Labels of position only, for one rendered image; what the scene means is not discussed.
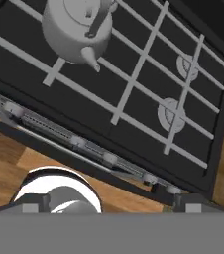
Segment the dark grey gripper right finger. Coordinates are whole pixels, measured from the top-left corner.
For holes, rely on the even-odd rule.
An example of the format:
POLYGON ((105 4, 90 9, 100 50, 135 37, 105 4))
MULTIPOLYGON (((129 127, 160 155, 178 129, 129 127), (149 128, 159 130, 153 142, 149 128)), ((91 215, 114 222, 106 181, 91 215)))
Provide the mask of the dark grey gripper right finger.
POLYGON ((182 193, 174 197, 173 211, 185 213, 224 212, 224 206, 210 201, 198 193, 182 193))

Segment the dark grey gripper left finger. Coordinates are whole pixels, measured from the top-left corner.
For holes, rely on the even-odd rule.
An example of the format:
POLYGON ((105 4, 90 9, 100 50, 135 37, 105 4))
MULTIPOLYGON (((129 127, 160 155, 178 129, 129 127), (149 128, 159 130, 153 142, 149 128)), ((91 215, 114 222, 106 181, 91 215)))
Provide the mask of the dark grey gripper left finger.
POLYGON ((42 213, 50 212, 50 196, 41 193, 28 193, 18 200, 0 206, 3 213, 42 213))

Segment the white stove knob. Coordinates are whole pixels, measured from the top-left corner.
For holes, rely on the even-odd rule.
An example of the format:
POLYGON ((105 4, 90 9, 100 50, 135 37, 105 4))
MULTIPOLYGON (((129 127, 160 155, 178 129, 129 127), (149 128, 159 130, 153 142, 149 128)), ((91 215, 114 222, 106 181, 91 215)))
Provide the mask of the white stove knob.
POLYGON ((144 174, 143 183, 147 186, 154 185, 158 182, 158 178, 154 175, 144 174))
POLYGON ((167 185, 166 190, 171 194, 181 194, 181 189, 173 185, 167 185))
POLYGON ((4 110, 12 115, 14 115, 15 117, 22 117, 24 114, 24 110, 22 107, 20 107, 19 105, 7 101, 4 105, 4 110))
POLYGON ((115 165, 118 161, 118 158, 116 155, 111 153, 105 153, 103 155, 103 161, 106 162, 109 165, 115 165))
POLYGON ((76 136, 76 135, 72 135, 70 137, 70 143, 73 145, 73 146, 76 146, 76 147, 79 147, 79 148, 83 148, 86 144, 86 141, 79 137, 79 136, 76 136))

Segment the white round burner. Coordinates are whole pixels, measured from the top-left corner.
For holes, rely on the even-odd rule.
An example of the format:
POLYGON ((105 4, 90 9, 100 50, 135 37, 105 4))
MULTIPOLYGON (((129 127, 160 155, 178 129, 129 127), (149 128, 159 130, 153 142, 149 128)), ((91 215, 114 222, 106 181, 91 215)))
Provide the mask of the white round burner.
MULTIPOLYGON (((187 79, 187 75, 189 73, 189 69, 191 67, 191 63, 185 59, 183 56, 178 56, 176 59, 176 68, 180 76, 184 79, 187 79)), ((198 69, 195 68, 191 75, 191 80, 195 81, 198 77, 198 69)))
MULTIPOLYGON (((174 98, 166 98, 165 102, 172 108, 176 109, 178 105, 178 101, 175 100, 174 98)), ((158 119, 162 127, 168 132, 171 125, 172 121, 174 118, 174 114, 170 112, 167 108, 162 106, 161 104, 158 107, 158 119)), ((178 133, 180 132, 185 125, 185 121, 181 118, 178 119, 178 122, 175 124, 175 132, 178 133)))

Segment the black stove with grey grates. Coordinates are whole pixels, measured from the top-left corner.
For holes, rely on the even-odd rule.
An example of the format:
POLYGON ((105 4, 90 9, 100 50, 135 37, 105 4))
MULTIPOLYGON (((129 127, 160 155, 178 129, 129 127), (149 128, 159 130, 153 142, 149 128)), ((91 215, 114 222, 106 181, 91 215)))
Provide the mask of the black stove with grey grates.
POLYGON ((150 174, 164 188, 212 197, 224 138, 224 42, 185 0, 117 0, 96 72, 49 46, 46 3, 0 0, 0 121, 55 141, 145 191, 154 186, 143 183, 150 174), (177 71, 178 56, 191 63, 187 79, 177 71), (166 98, 177 100, 177 108, 166 98), (6 112, 7 101, 23 116, 6 112), (168 132, 158 119, 160 104, 174 114, 168 132), (185 125, 176 133, 179 118, 185 125), (85 146, 73 146, 72 135, 85 146), (105 153, 117 163, 104 162, 105 153))

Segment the white and black round object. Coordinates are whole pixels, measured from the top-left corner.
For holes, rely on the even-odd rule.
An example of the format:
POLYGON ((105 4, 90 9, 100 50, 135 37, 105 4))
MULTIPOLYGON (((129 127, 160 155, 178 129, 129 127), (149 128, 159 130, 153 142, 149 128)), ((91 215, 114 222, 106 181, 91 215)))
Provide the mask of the white and black round object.
POLYGON ((42 166, 29 170, 11 201, 25 194, 47 194, 50 213, 101 213, 102 201, 94 187, 81 174, 65 167, 42 166))

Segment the grey metal kettle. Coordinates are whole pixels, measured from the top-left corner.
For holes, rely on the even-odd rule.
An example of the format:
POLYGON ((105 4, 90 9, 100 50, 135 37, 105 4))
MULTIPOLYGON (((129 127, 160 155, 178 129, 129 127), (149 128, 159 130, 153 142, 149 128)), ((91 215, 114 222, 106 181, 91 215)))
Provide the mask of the grey metal kettle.
POLYGON ((68 63, 88 64, 100 72, 98 59, 107 48, 117 5, 117 0, 47 0, 45 40, 68 63))

